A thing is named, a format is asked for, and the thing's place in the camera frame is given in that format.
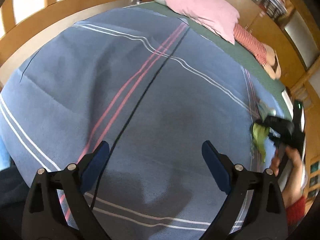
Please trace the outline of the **lime green wrapper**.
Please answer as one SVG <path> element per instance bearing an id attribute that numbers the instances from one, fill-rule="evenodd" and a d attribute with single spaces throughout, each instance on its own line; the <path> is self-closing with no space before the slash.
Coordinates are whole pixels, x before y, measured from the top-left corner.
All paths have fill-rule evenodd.
<path id="1" fill-rule="evenodd" d="M 255 122 L 252 125 L 252 138 L 253 144 L 260 153 L 261 161 L 264 163 L 266 161 L 266 150 L 265 150 L 265 140 L 268 138 L 270 133 L 270 128 Z"/>

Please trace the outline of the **light blue white tissue wad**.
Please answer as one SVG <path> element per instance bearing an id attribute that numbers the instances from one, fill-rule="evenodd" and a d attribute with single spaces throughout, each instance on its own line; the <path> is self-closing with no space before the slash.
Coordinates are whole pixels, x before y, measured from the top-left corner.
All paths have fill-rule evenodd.
<path id="1" fill-rule="evenodd" d="M 262 100 L 257 103 L 257 109 L 262 120 L 265 120 L 268 115 L 276 116 L 277 114 L 274 108 L 268 107 Z"/>

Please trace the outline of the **white flat tray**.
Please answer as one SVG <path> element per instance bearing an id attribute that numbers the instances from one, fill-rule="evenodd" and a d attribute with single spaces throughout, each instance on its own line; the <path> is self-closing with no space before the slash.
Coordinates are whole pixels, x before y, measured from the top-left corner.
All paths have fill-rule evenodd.
<path id="1" fill-rule="evenodd" d="M 300 100 L 293 100 L 289 94 L 289 90 L 285 88 L 281 96 L 283 97 L 289 113 L 292 118 L 292 123 L 294 129 L 291 135 L 291 144 L 292 148 L 295 148 L 300 153 L 301 158 L 304 158 L 305 147 L 306 147 L 306 137 L 305 137 L 305 113 L 304 105 Z"/>

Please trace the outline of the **green bed mat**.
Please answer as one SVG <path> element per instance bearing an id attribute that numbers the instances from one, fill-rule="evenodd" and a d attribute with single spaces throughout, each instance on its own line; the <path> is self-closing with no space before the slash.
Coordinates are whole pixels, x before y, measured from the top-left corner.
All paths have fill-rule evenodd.
<path id="1" fill-rule="evenodd" d="M 242 65 L 245 69 L 247 69 L 252 76 L 254 76 L 264 87 L 268 90 L 277 101 L 280 109 L 283 111 L 283 116 L 287 119 L 291 119 L 290 111 L 283 99 L 281 93 L 285 90 L 285 86 L 281 83 L 280 80 L 271 79 L 268 74 L 263 70 L 262 66 L 257 62 L 254 56 L 247 51 L 242 45 L 235 43 L 232 45 L 231 43 L 225 41 L 221 37 L 215 35 L 205 27 L 199 25 L 198 23 L 192 21 L 191 19 L 179 15 L 169 8 L 158 4 L 156 2 L 145 2 L 138 5 L 134 5 L 134 8 L 142 8 L 157 12 L 159 14 L 168 16 L 181 18 L 188 21 L 188 24 L 193 31 L 203 36 L 204 38 L 214 42 L 221 50 L 223 50 L 226 54 L 232 57 L 237 63 Z"/>

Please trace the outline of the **striped plush doll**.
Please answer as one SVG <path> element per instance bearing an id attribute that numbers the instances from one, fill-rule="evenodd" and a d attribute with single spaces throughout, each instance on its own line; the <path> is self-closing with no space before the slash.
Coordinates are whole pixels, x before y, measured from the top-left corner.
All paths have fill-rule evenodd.
<path id="1" fill-rule="evenodd" d="M 272 80 L 280 79 L 281 67 L 272 47 L 257 40 L 238 23 L 234 27 L 234 38 L 255 57 Z"/>

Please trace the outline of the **frosted window right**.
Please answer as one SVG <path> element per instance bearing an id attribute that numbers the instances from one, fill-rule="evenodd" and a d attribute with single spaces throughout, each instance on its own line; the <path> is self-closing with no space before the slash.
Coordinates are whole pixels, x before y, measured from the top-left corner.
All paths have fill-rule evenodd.
<path id="1" fill-rule="evenodd" d="M 308 70 L 319 56 L 319 49 L 307 24 L 297 10 L 292 14 L 284 30 L 297 49 L 305 69 Z"/>

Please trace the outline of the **stack of books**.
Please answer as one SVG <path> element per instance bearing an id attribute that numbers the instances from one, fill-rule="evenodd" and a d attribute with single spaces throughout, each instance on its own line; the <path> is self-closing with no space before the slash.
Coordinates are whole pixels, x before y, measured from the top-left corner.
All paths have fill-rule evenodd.
<path id="1" fill-rule="evenodd" d="M 274 21 L 287 13 L 286 0 L 261 0 L 259 7 Z"/>

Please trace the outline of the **blue striped blanket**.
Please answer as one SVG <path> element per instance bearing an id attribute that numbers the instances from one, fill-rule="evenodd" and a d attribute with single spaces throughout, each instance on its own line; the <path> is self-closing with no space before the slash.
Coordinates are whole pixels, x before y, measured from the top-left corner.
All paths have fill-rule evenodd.
<path id="1" fill-rule="evenodd" d="M 44 167 L 112 150 L 85 194 L 113 239 L 199 239 L 225 200 L 201 154 L 262 171 L 251 125 L 274 96 L 188 21 L 128 7 L 67 28 L 1 91 L 1 142 L 26 184 Z"/>

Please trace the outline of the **pink pillow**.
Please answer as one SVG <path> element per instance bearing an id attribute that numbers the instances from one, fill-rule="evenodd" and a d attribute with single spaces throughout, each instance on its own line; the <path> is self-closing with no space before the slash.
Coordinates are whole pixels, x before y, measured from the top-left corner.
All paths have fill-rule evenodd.
<path id="1" fill-rule="evenodd" d="M 234 27 L 239 12 L 225 0 L 165 0 L 174 12 L 187 16 L 211 32 L 235 44 Z"/>

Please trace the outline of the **wooden wall cabinets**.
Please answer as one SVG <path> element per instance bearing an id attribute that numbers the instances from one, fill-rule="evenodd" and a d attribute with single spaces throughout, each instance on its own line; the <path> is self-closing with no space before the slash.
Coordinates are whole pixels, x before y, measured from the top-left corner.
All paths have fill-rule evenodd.
<path id="1" fill-rule="evenodd" d="M 314 59 L 310 69 L 305 68 L 303 58 L 294 44 L 289 33 L 285 30 L 297 12 L 302 13 L 303 19 L 311 27 L 315 46 L 319 48 L 319 29 L 303 0 L 289 0 L 293 9 L 289 16 L 277 24 L 263 12 L 259 6 L 261 0 L 226 0 L 240 13 L 240 25 L 251 32 L 259 41 L 271 46 L 278 54 L 281 66 L 281 82 L 288 87 L 293 98 L 302 100 L 306 116 L 306 157 L 305 165 L 309 178 L 319 175 L 311 168 L 319 162 L 319 96 L 309 82 L 319 59 Z"/>

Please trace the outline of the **wooden bed rail left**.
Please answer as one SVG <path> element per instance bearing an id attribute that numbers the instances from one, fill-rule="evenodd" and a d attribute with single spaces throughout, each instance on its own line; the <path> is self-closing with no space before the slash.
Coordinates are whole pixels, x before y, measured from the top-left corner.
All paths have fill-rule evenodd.
<path id="1" fill-rule="evenodd" d="M 3 86 L 15 66 L 8 59 L 38 33 L 77 12 L 117 0 L 44 0 L 44 7 L 20 23 L 16 22 L 13 0 L 1 0 L 1 85 Z"/>

